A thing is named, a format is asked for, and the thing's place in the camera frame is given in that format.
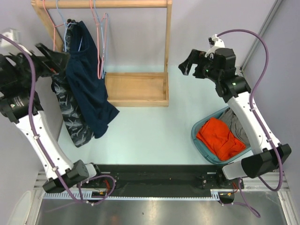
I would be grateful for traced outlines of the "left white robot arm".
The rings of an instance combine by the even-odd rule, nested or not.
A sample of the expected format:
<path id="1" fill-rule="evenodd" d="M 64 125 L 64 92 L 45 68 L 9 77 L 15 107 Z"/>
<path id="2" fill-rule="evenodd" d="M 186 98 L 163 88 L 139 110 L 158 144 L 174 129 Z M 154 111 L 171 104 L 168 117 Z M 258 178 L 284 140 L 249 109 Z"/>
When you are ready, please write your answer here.
<path id="1" fill-rule="evenodd" d="M 14 123 L 26 136 L 43 164 L 47 181 L 43 189 L 47 193 L 61 193 L 86 181 L 97 188 L 104 178 L 94 163 L 82 160 L 72 162 L 64 154 L 52 135 L 46 114 L 36 91 L 31 91 L 32 81 L 65 71 L 70 55 L 55 52 L 44 44 L 36 44 L 42 56 L 26 51 L 16 55 L 0 56 L 0 112 Z"/>

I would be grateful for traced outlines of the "wooden clothes rack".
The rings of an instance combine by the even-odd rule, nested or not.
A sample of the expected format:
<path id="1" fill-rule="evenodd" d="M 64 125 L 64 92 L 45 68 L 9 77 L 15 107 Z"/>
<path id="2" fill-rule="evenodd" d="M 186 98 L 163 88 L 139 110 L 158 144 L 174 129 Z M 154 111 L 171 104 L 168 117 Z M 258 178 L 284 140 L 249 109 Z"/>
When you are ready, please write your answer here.
<path id="1" fill-rule="evenodd" d="M 107 73 L 105 84 L 109 102 L 114 106 L 167 107 L 169 105 L 168 61 L 172 4 L 171 0 L 59 0 L 60 9 L 89 8 L 92 15 L 96 14 L 97 8 L 166 8 L 164 70 L 162 72 Z M 51 37 L 52 32 L 43 11 L 42 0 L 33 0 L 31 5 Z M 45 0 L 45 7 L 56 9 L 55 0 Z"/>

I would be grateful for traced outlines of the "aluminium frame post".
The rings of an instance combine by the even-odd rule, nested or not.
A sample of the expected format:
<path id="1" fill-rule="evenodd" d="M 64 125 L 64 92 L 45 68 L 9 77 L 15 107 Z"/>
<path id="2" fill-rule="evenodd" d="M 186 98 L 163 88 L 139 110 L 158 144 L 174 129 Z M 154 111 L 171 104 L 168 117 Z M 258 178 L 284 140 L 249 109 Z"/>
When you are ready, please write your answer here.
<path id="1" fill-rule="evenodd" d="M 282 3 L 284 2 L 284 0 L 276 0 L 274 1 L 274 4 L 272 5 L 269 13 L 267 14 L 259 32 L 258 32 L 258 35 L 262 38 L 264 36 L 264 34 L 266 33 L 266 31 L 268 30 L 270 24 L 272 23 L 274 17 L 276 16 L 278 10 L 280 9 Z M 255 40 L 253 41 L 251 47 L 250 47 L 250 50 L 248 51 L 248 53 L 246 54 L 246 57 L 245 59 L 243 60 L 241 66 L 240 66 L 240 70 L 241 72 L 243 72 L 249 61 L 251 60 L 253 54 L 255 53 L 258 45 L 260 43 L 260 40 L 258 38 L 255 38 Z"/>

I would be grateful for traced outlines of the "navy blue shorts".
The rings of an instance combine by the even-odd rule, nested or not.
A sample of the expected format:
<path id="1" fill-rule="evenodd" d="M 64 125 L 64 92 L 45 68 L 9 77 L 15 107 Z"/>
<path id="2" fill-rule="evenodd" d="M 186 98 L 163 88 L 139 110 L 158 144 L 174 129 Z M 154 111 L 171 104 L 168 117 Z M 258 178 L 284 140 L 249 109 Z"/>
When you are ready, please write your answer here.
<path id="1" fill-rule="evenodd" d="M 104 79 L 98 79 L 98 52 L 83 21 L 68 29 L 70 44 L 66 77 L 82 115 L 96 139 L 108 130 L 119 110 L 108 102 Z"/>

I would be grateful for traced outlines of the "teal plastic basket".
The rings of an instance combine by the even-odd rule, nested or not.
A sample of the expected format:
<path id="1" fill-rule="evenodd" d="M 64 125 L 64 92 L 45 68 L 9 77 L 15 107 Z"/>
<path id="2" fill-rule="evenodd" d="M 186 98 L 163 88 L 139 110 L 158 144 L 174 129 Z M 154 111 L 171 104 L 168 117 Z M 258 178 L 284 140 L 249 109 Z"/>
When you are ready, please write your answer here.
<path id="1" fill-rule="evenodd" d="M 219 119 L 221 117 L 221 115 L 224 112 L 227 112 L 229 110 L 229 107 L 225 107 L 221 110 L 216 111 L 215 113 L 205 117 L 204 119 L 196 122 L 193 125 L 192 131 L 191 131 L 191 138 L 194 142 L 195 147 L 198 149 L 198 151 L 201 153 L 201 155 L 210 163 L 215 164 L 215 165 L 226 165 L 228 163 L 233 162 L 234 160 L 238 159 L 239 157 L 245 155 L 246 153 L 251 151 L 251 147 L 249 144 L 246 144 L 246 148 L 241 152 L 238 153 L 235 156 L 230 157 L 228 160 L 221 160 L 219 159 L 216 155 L 214 155 L 209 148 L 207 147 L 207 145 L 205 143 L 203 143 L 201 140 L 199 140 L 196 135 L 198 133 L 198 131 L 200 130 L 200 128 L 202 128 L 202 126 L 205 125 L 205 123 L 211 119 L 211 118 L 215 118 L 215 119 Z"/>

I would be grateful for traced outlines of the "dark leaf-pattern shorts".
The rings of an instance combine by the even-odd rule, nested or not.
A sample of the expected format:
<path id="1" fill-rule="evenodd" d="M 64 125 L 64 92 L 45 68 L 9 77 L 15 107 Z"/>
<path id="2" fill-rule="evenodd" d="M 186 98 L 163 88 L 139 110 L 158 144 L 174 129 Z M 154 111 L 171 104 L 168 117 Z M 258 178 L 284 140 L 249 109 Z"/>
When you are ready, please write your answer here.
<path id="1" fill-rule="evenodd" d="M 83 49 L 83 35 L 80 34 L 79 38 L 75 37 L 75 29 L 78 27 L 79 22 L 71 19 L 67 21 L 63 52 L 70 52 L 72 44 L 75 45 L 77 52 Z M 52 76 L 51 88 L 58 100 L 64 124 L 73 144 L 78 148 L 87 144 L 94 134 L 82 115 L 69 84 L 66 70 Z"/>

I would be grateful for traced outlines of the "pink hanger holding patterned shorts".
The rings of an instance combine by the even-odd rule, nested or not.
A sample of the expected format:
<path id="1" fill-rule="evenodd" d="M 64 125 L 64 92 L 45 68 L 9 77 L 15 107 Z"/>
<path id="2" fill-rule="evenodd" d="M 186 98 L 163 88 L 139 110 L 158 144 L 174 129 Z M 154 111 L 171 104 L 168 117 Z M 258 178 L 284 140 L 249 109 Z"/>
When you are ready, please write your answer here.
<path id="1" fill-rule="evenodd" d="M 64 49 L 64 45 L 65 45 L 65 41 L 64 41 L 64 37 L 61 37 L 61 35 L 58 32 L 58 28 L 63 26 L 65 28 L 65 30 L 67 30 L 67 21 L 64 18 L 64 16 L 61 13 L 61 10 L 58 7 L 58 0 L 55 1 L 56 4 L 56 9 L 58 11 L 58 14 L 61 17 L 62 20 L 62 24 L 56 24 L 54 22 L 54 20 L 52 19 L 48 8 L 45 7 L 45 0 L 42 1 L 42 5 L 43 5 L 43 11 L 47 16 L 47 19 L 49 21 L 49 27 L 50 27 L 50 31 L 52 32 L 52 41 L 53 41 L 53 50 L 57 50 L 59 52 L 62 52 Z"/>

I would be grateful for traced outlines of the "orange shorts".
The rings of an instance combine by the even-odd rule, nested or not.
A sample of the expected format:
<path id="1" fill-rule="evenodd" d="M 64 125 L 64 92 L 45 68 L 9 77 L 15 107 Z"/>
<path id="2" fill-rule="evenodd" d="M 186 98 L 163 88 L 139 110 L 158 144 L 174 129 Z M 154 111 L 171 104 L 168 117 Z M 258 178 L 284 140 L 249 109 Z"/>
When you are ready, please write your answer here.
<path id="1" fill-rule="evenodd" d="M 199 129 L 196 138 L 221 161 L 227 161 L 246 149 L 246 145 L 234 136 L 228 126 L 214 117 Z"/>

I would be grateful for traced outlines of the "grey shorts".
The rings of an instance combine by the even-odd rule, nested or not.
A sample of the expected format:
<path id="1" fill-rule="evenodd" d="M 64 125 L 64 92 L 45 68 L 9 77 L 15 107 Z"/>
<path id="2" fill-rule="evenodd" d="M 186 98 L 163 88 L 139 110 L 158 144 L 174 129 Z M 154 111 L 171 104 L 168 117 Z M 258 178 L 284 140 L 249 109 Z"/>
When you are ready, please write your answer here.
<path id="1" fill-rule="evenodd" d="M 228 126 L 229 130 L 237 139 L 239 139 L 245 145 L 250 145 L 249 139 L 241 122 L 231 108 L 226 109 L 219 119 Z"/>

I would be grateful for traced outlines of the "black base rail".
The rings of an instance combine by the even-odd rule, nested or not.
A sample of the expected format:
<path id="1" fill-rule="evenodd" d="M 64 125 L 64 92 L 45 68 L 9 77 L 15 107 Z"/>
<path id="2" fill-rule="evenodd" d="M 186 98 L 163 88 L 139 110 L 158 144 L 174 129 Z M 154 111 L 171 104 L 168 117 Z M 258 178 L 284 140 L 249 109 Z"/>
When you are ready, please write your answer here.
<path id="1" fill-rule="evenodd" d="M 239 187 L 238 179 L 226 180 L 218 165 L 99 165 L 101 174 L 111 175 L 85 184 L 85 188 L 109 188 L 112 197 L 184 199 L 211 197 L 211 191 L 230 193 Z"/>

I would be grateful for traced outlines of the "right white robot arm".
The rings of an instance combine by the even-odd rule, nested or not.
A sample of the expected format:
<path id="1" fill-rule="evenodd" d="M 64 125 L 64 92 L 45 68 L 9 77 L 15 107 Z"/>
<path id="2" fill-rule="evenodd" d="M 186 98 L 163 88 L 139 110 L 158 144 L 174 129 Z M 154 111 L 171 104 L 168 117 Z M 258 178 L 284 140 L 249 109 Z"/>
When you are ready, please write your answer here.
<path id="1" fill-rule="evenodd" d="M 221 188 L 227 188 L 236 178 L 256 178 L 275 169 L 283 170 L 283 163 L 291 154 L 291 147 L 282 144 L 271 132 L 253 99 L 254 91 L 244 77 L 236 74 L 233 49 L 218 48 L 208 56 L 193 49 L 179 64 L 183 75 L 188 75 L 193 64 L 195 78 L 210 79 L 217 94 L 228 104 L 241 122 L 249 139 L 252 156 L 225 165 L 216 176 Z"/>

